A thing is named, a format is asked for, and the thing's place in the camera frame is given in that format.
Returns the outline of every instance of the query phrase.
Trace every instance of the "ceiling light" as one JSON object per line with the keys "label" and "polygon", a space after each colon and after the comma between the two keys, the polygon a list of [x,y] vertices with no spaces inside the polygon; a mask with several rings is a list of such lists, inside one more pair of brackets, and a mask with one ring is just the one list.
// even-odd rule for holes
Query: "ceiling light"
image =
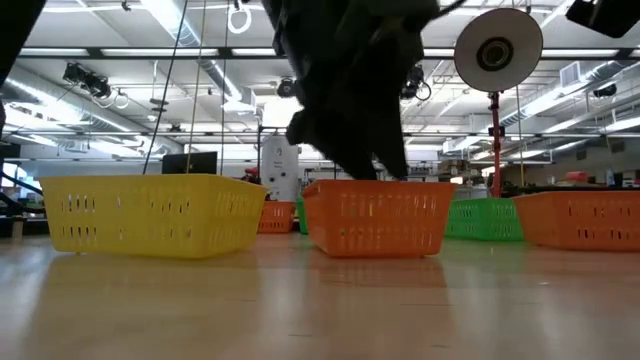
{"label": "ceiling light", "polygon": [[561,130],[564,130],[564,129],[568,129],[568,128],[572,127],[573,125],[575,125],[575,124],[577,124],[579,122],[580,122],[579,120],[573,120],[573,119],[572,120],[563,121],[563,122],[561,122],[559,124],[553,125],[552,127],[544,130],[543,132],[544,133],[553,133],[553,132],[561,131]]}
{"label": "ceiling light", "polygon": [[609,57],[618,53],[617,49],[545,49],[542,57],[588,56]]}
{"label": "ceiling light", "polygon": [[616,121],[611,125],[607,125],[606,128],[602,128],[600,132],[602,133],[610,133],[614,131],[620,131],[624,129],[629,129],[632,127],[640,126],[640,117],[631,118],[627,120]]}
{"label": "ceiling light", "polygon": [[107,142],[92,142],[91,148],[96,149],[98,151],[102,151],[103,153],[122,156],[122,157],[140,156],[140,153],[135,150],[129,149],[121,145],[107,143]]}
{"label": "ceiling light", "polygon": [[[527,159],[527,158],[530,158],[530,157],[538,156],[538,155],[540,155],[542,153],[544,153],[544,150],[527,150],[527,151],[523,151],[522,152],[522,158],[523,159]],[[511,158],[511,159],[520,159],[520,153],[512,154],[511,156],[509,156],[509,158]]]}
{"label": "ceiling light", "polygon": [[475,154],[473,156],[473,160],[480,160],[480,159],[484,159],[486,157],[489,157],[493,155],[493,153],[491,151],[483,151],[483,152],[479,152],[477,154]]}
{"label": "ceiling light", "polygon": [[28,92],[33,95],[35,98],[40,100],[47,108],[48,116],[55,118],[57,120],[63,121],[64,123],[77,123],[82,120],[82,111],[78,108],[69,105],[63,101],[58,101],[55,96],[52,96],[44,91],[40,91],[38,89],[32,88],[31,86],[25,85],[19,81],[15,81],[11,78],[7,78],[7,83],[11,86],[17,87],[18,89]]}
{"label": "ceiling light", "polygon": [[424,56],[453,56],[454,49],[452,48],[426,48],[424,49]]}
{"label": "ceiling light", "polygon": [[35,142],[35,143],[46,145],[46,146],[53,146],[53,147],[58,146],[58,144],[55,141],[39,135],[29,135],[29,136],[13,135],[13,137],[16,139],[31,141],[31,142]]}
{"label": "ceiling light", "polygon": [[571,142],[571,143],[568,143],[568,144],[560,145],[557,148],[555,148],[554,150],[555,151],[563,151],[563,150],[571,149],[572,147],[578,146],[578,145],[580,145],[580,144],[582,144],[584,142],[585,142],[585,140],[574,141],[574,142]]}
{"label": "ceiling light", "polygon": [[23,48],[19,56],[89,56],[82,48]]}
{"label": "ceiling light", "polygon": [[276,51],[272,48],[243,48],[231,49],[235,56],[276,56]]}
{"label": "ceiling light", "polygon": [[[121,56],[173,56],[174,49],[162,49],[162,48],[149,48],[149,49],[102,49],[100,50],[102,55],[107,57],[121,57]],[[175,49],[176,56],[217,56],[218,49],[202,49],[202,53],[199,48],[182,48]]]}

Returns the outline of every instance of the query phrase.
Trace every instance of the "wooden floor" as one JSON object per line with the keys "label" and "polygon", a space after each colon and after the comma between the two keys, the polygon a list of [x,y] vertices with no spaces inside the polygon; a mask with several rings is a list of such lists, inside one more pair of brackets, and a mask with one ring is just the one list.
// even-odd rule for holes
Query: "wooden floor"
{"label": "wooden floor", "polygon": [[640,255],[447,241],[332,260],[299,236],[207,261],[0,245],[0,359],[640,359]]}

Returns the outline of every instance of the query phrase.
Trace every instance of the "yellow basket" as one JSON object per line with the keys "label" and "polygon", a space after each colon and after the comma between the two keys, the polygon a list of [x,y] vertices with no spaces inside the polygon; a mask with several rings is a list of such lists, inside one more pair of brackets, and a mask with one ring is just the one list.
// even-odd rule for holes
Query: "yellow basket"
{"label": "yellow basket", "polygon": [[266,189],[215,175],[40,180],[53,247],[205,258],[256,240]]}

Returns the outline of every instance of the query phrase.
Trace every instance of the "red pole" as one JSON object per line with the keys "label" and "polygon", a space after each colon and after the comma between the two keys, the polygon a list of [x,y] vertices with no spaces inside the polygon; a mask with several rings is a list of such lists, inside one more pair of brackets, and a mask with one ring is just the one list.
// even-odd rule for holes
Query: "red pole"
{"label": "red pole", "polygon": [[502,195],[502,181],[500,180],[500,94],[497,92],[490,93],[491,114],[493,115],[493,197],[500,198]]}

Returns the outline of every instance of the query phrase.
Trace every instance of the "white machine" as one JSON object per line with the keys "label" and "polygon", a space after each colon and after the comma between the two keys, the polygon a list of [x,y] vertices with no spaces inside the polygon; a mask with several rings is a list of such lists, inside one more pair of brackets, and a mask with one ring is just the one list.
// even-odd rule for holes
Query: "white machine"
{"label": "white machine", "polygon": [[273,135],[262,146],[260,178],[271,200],[295,201],[298,196],[298,146],[284,135]]}

